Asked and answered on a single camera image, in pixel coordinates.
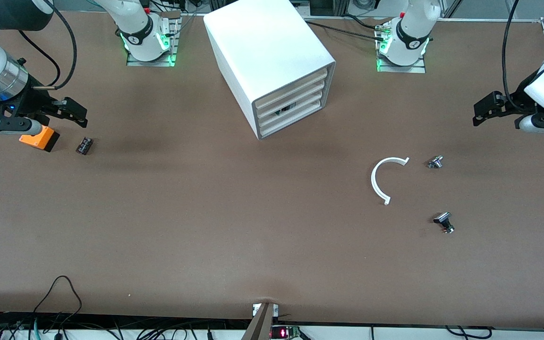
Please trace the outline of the white drawer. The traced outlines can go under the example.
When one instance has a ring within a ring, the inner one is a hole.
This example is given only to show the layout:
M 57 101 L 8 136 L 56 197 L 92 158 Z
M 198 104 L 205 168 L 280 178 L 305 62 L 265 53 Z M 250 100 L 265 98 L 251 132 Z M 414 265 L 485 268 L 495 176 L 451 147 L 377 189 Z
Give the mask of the white drawer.
M 304 90 L 307 86 L 315 85 L 320 81 L 324 83 L 324 80 L 327 78 L 327 76 L 328 69 L 322 68 L 316 72 L 311 73 L 308 76 L 303 77 L 300 80 L 297 80 L 296 82 L 284 86 L 279 90 L 273 91 L 271 94 L 266 95 L 261 99 L 258 99 L 257 101 L 255 101 L 255 107 L 258 110 L 262 109 L 266 105 L 275 104 L 285 98 L 288 98 L 290 95 L 296 94 L 298 91 Z

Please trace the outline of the white drawer cabinet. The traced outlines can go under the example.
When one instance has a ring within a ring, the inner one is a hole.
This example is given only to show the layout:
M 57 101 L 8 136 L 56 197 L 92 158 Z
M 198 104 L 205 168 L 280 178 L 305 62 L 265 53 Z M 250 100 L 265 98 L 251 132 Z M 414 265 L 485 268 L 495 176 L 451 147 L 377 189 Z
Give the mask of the white drawer cabinet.
M 255 137 L 263 140 L 326 106 L 335 59 L 290 0 L 237 0 L 204 16 L 216 62 Z M 324 83 L 262 109 L 255 101 L 322 68 Z

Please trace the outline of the orange box with hole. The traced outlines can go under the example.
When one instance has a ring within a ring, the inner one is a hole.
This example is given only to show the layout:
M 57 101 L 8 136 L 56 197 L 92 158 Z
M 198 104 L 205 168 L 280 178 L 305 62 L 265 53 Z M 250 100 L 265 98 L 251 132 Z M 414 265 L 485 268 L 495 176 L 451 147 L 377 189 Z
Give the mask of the orange box with hole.
M 43 126 L 41 132 L 36 135 L 21 135 L 19 142 L 32 148 L 45 152 L 52 152 L 55 144 L 58 142 L 60 134 L 51 127 Z

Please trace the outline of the white curved plastic arc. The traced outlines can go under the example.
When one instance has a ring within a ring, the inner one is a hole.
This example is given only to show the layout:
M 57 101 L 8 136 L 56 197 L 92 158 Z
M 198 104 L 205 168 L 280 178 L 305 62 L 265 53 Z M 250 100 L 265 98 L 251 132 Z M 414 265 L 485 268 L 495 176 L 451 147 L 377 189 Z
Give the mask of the white curved plastic arc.
M 387 158 L 384 158 L 384 159 L 380 160 L 380 161 L 373 167 L 373 169 L 371 170 L 371 175 L 370 175 L 371 187 L 372 187 L 372 189 L 374 190 L 374 192 L 376 193 L 376 195 L 377 195 L 380 199 L 382 199 L 384 206 L 387 206 L 387 205 L 390 204 L 390 202 L 391 202 L 391 196 L 386 195 L 386 194 L 381 190 L 381 188 L 379 187 L 379 184 L 378 184 L 378 182 L 377 182 L 377 180 L 376 180 L 376 173 L 378 172 L 378 170 L 379 170 L 379 168 L 382 166 L 382 164 L 386 164 L 386 163 L 395 163 L 395 164 L 400 164 L 401 166 L 405 166 L 409 161 L 410 161 L 410 157 L 406 157 L 406 158 L 387 157 Z

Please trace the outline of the green board with red display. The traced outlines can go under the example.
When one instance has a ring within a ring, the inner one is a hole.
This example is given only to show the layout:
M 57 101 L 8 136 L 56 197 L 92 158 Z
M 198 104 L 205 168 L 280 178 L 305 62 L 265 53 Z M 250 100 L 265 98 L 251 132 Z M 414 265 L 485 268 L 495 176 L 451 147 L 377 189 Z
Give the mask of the green board with red display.
M 270 329 L 270 340 L 292 340 L 300 338 L 300 328 L 296 326 L 276 325 Z

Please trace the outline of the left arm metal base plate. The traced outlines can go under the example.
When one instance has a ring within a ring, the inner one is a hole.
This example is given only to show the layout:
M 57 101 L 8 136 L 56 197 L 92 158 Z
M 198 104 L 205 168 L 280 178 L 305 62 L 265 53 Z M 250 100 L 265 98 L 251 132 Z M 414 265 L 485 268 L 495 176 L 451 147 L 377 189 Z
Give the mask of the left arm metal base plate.
M 425 73 L 425 48 L 429 37 L 407 41 L 399 38 L 398 25 L 401 19 L 395 17 L 383 24 L 384 29 L 376 33 L 382 41 L 376 43 L 376 69 L 379 72 Z

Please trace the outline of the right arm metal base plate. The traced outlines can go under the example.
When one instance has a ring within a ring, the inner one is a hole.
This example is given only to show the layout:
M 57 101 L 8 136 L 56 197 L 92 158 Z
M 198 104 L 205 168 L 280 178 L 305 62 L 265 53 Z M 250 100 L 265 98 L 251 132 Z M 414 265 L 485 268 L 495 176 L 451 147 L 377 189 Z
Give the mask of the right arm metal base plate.
M 153 19 L 153 32 L 142 45 L 130 47 L 127 41 L 124 41 L 127 66 L 174 67 L 179 51 L 183 18 L 170 18 L 156 13 L 150 13 L 149 17 Z

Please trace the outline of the black square push switch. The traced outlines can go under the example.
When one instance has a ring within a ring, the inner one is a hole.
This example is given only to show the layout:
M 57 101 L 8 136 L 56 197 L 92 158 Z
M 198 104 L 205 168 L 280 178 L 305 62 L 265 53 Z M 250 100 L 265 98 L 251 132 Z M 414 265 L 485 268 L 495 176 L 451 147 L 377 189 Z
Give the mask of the black square push switch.
M 451 213 L 444 212 L 434 217 L 433 222 L 438 225 L 441 225 L 442 230 L 444 231 L 445 234 L 452 234 L 455 230 L 455 227 L 453 226 L 453 224 L 451 224 L 450 218 L 451 218 Z

